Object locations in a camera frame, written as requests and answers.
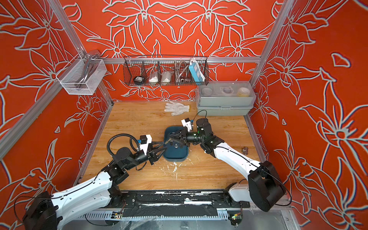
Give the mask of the teal plastic storage box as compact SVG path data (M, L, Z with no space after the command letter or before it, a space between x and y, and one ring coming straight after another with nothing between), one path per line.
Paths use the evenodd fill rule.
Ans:
M164 133L164 146L167 148L163 157L169 162L183 162L189 155L189 147L175 141L169 141L170 134L181 130L182 127L170 126Z

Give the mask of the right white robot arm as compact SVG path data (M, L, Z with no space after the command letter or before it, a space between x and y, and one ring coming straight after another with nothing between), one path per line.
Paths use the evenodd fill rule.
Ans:
M253 202L259 209L268 212L286 194L286 188L269 161L259 162L236 151L223 139L214 135L208 119L200 118L193 122L182 120L182 128L169 133L165 143L178 146L199 145L202 150L217 158L239 172L248 182L246 185L234 183L224 193L229 201Z

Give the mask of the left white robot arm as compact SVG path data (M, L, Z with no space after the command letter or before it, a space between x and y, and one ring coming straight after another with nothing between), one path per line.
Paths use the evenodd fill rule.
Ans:
M123 204L118 185L128 177L128 170L142 163L154 164L165 150L161 142L149 143L135 153L127 147L117 153L108 148L112 161L98 175L64 191L36 196L22 218L25 229L58 230L95 209Z

